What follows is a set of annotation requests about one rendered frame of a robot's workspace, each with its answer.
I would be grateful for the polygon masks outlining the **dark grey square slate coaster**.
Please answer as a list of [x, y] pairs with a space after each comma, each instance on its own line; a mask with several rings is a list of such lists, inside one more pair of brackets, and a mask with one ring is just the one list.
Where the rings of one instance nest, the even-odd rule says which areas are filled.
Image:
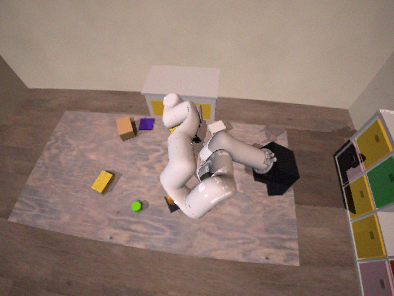
[[167, 200], [166, 197], [165, 197], [165, 200], [166, 200], [167, 205], [168, 205], [168, 207], [169, 207], [169, 209], [170, 209], [170, 212], [174, 212], [174, 211], [180, 209], [180, 208], [177, 206], [177, 204], [175, 204], [175, 205], [170, 204], [170, 203], [168, 202], [168, 200]]

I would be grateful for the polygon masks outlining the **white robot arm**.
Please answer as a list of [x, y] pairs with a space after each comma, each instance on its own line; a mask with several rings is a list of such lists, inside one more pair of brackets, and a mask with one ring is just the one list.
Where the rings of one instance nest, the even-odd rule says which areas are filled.
[[[252, 167], [259, 174], [268, 172], [277, 161], [271, 150], [256, 148], [225, 131], [219, 131], [198, 154], [197, 177], [200, 183], [191, 191], [185, 184], [196, 171], [192, 140], [200, 123], [203, 123], [202, 107], [195, 106], [192, 101], [183, 102], [176, 93], [168, 94], [163, 104], [164, 125], [168, 129], [178, 127], [168, 137], [169, 162], [160, 174], [160, 181], [188, 217], [201, 218], [220, 202], [235, 196], [237, 187], [232, 161]], [[208, 178], [209, 175], [212, 178]]]

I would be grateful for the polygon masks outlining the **tan rectangular block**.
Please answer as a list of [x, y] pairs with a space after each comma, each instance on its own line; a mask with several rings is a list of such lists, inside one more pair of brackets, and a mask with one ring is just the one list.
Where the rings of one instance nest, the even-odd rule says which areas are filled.
[[[136, 137], [135, 134], [133, 133], [134, 128], [130, 116], [117, 119], [116, 122], [117, 122], [119, 136], [121, 137], [122, 141]], [[132, 128], [131, 128], [131, 124], [132, 124]]]

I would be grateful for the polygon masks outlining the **green short cylinder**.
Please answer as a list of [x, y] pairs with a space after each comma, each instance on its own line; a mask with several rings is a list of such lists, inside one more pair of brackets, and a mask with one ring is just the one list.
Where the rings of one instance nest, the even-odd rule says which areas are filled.
[[134, 202], [134, 203], [132, 204], [132, 209], [133, 209], [135, 212], [139, 212], [139, 211], [141, 211], [141, 209], [142, 209], [142, 205], [141, 205], [139, 202]]

